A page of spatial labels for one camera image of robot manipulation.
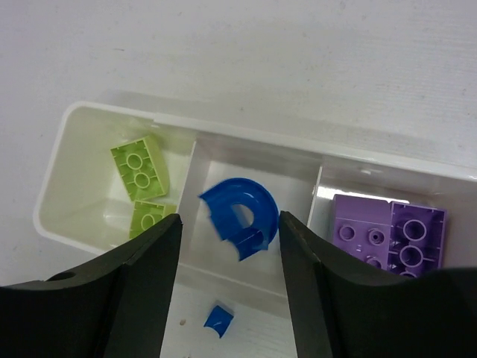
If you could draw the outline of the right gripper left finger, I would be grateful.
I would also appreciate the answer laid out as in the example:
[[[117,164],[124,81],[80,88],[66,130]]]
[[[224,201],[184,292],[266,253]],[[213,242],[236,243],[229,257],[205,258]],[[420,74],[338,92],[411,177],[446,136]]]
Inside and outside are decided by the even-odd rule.
[[[47,280],[1,288],[3,357],[158,357],[183,224],[177,214]]]

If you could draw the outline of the lime green lego brick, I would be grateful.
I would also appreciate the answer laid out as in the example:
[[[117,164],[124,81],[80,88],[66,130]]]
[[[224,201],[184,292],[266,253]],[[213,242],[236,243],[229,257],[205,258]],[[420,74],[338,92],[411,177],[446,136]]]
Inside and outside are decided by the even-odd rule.
[[[151,135],[110,149],[131,201],[165,196],[170,177],[159,141]]]
[[[174,204],[151,201],[135,201],[129,229],[129,239],[134,239],[166,216],[176,213]]]

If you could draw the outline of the blue round lego piece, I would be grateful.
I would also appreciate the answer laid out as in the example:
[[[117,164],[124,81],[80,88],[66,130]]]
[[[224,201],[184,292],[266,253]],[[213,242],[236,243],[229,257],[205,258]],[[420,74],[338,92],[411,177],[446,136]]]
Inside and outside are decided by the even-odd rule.
[[[228,178],[199,194],[220,240],[230,242],[240,261],[268,250],[279,228],[279,210],[260,183]]]

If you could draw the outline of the small blue lego piece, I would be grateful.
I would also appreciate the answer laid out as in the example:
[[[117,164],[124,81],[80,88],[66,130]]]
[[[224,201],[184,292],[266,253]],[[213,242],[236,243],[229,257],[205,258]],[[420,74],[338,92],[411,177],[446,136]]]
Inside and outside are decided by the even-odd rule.
[[[230,312],[221,305],[215,305],[212,308],[203,326],[214,330],[218,334],[218,337],[221,339],[227,332],[233,319],[234,315],[232,312]]]

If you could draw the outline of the light purple lego brick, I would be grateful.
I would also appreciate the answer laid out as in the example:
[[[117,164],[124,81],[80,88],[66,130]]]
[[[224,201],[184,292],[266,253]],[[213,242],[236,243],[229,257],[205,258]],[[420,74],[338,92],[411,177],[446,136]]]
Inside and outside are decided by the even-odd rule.
[[[336,194],[332,243],[355,258],[386,270],[391,237],[391,204],[385,200]]]

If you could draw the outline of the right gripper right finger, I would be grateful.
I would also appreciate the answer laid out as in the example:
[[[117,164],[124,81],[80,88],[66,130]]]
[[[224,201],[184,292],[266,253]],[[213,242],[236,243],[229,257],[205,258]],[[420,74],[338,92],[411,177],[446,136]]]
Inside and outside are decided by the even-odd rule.
[[[279,216],[288,305],[299,357],[474,357],[476,270],[419,278],[381,270]]]

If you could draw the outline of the dark purple lego brick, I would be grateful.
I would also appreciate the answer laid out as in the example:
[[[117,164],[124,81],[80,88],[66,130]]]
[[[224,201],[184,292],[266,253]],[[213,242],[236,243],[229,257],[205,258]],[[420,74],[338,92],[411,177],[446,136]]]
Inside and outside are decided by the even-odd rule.
[[[440,269],[445,229],[445,210],[393,201],[388,271],[420,277]]]

